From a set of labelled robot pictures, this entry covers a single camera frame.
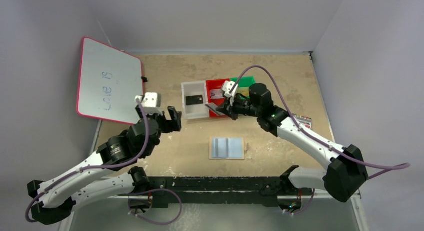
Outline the red plastic bin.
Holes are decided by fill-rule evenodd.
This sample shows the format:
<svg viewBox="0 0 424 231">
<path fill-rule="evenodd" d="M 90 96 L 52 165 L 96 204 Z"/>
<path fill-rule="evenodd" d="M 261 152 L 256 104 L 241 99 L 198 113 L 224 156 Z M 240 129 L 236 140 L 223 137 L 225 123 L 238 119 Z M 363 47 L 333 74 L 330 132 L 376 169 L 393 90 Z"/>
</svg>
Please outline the red plastic bin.
<svg viewBox="0 0 424 231">
<path fill-rule="evenodd" d="M 206 96 L 207 96 L 207 104 L 214 103 L 217 106 L 220 106 L 225 99 L 211 99 L 210 98 L 210 90 L 221 89 L 225 81 L 230 81 L 229 78 L 224 79 L 210 79 L 206 80 Z"/>
</svg>

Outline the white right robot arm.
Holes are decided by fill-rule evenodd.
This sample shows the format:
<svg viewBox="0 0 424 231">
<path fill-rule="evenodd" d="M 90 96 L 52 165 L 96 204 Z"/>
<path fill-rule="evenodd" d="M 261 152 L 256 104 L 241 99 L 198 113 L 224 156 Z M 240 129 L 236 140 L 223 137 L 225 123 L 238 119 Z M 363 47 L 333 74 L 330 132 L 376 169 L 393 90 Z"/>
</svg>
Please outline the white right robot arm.
<svg viewBox="0 0 424 231">
<path fill-rule="evenodd" d="M 323 190 L 345 203 L 368 180 L 358 147 L 344 147 L 300 124 L 288 111 L 274 104 L 265 84 L 253 84 L 248 99 L 237 93 L 237 87 L 233 81 L 224 82 L 221 88 L 224 102 L 217 111 L 234 121 L 240 115 L 255 117 L 265 132 L 295 145 L 322 166 L 322 169 L 292 166 L 281 176 L 284 187 Z"/>
</svg>

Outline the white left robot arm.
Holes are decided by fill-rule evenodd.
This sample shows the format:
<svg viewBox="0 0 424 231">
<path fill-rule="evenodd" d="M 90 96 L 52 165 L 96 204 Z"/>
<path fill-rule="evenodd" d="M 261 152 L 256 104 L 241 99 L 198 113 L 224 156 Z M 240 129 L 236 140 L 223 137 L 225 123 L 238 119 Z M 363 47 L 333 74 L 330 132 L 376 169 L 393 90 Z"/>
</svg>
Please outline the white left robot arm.
<svg viewBox="0 0 424 231">
<path fill-rule="evenodd" d="M 162 134 L 181 131 L 182 112 L 169 106 L 167 119 L 158 106 L 139 104 L 135 110 L 137 123 L 109 138 L 80 164 L 51 180 L 27 184 L 32 198 L 25 211 L 27 222 L 52 225 L 98 200 L 151 193 L 145 170 L 135 164 L 152 154 Z"/>
</svg>

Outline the white plastic bin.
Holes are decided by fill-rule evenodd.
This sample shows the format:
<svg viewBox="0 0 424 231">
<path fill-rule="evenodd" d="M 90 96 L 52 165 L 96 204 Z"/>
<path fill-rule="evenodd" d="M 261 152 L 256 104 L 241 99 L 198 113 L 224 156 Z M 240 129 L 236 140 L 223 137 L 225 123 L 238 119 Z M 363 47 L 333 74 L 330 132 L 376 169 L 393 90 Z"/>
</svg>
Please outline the white plastic bin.
<svg viewBox="0 0 424 231">
<path fill-rule="evenodd" d="M 194 81 L 181 84 L 183 116 L 186 120 L 206 119 L 210 117 L 206 107 L 206 82 Z"/>
</svg>

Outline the beige leather card holder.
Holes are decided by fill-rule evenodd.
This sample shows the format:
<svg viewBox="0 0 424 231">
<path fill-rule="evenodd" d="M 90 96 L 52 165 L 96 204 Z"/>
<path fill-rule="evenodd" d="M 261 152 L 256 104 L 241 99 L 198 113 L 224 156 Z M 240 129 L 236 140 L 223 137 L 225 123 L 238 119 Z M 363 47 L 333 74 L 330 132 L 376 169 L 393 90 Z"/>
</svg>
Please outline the beige leather card holder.
<svg viewBox="0 0 424 231">
<path fill-rule="evenodd" d="M 211 137 L 209 139 L 209 159 L 245 160 L 245 139 L 242 137 Z"/>
</svg>

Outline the pack of coloured markers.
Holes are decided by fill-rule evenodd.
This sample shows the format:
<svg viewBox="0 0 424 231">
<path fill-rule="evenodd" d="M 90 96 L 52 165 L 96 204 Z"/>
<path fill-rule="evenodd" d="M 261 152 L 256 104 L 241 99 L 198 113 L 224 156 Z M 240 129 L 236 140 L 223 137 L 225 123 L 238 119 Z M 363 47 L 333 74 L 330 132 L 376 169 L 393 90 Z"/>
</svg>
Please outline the pack of coloured markers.
<svg viewBox="0 0 424 231">
<path fill-rule="evenodd" d="M 304 125 L 305 127 L 307 127 L 308 129 L 312 128 L 312 118 L 307 117 L 307 116 L 303 116 L 303 115 L 297 115 L 297 114 L 293 114 L 293 116 L 297 119 L 297 121 Z"/>
</svg>

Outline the green plastic bin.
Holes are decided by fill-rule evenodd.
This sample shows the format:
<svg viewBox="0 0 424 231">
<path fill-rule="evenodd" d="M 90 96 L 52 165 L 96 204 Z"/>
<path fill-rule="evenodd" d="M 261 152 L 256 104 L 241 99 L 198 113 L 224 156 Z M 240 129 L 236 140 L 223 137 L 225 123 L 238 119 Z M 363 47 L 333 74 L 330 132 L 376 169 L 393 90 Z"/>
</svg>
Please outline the green plastic bin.
<svg viewBox="0 0 424 231">
<path fill-rule="evenodd" d="M 249 98 L 249 88 L 255 84 L 255 78 L 253 76 L 244 76 L 238 83 L 237 93 Z"/>
</svg>

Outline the white striped card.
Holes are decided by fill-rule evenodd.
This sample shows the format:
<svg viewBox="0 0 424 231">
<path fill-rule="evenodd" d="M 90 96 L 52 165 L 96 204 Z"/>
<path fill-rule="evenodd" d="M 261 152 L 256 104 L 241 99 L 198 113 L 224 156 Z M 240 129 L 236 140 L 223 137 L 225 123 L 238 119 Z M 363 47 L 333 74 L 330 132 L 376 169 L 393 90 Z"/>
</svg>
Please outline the white striped card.
<svg viewBox="0 0 424 231">
<path fill-rule="evenodd" d="M 227 159 L 229 157 L 229 140 L 227 138 L 215 138 L 212 146 L 213 159 Z"/>
<path fill-rule="evenodd" d="M 217 113 L 218 106 L 215 103 L 207 103 L 205 106 L 212 112 Z"/>
</svg>

